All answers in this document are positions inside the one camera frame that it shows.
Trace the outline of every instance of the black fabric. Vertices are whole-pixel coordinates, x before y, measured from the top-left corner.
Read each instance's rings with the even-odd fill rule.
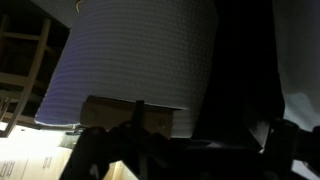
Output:
[[[216,0],[219,17],[212,72],[194,139],[252,145],[246,104],[266,118],[282,117],[271,0]]]

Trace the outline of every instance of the white cylindrical object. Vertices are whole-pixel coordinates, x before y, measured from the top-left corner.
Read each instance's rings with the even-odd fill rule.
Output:
[[[192,130],[216,22],[210,0],[85,0],[36,121],[76,124],[94,95],[184,109]]]

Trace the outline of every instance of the cardboard box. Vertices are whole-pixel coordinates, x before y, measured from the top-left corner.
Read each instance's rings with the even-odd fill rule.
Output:
[[[80,123],[86,127],[104,127],[110,130],[124,121],[131,119],[135,103],[89,96],[83,103]],[[150,133],[159,132],[170,138],[173,112],[176,109],[145,105],[142,126]]]

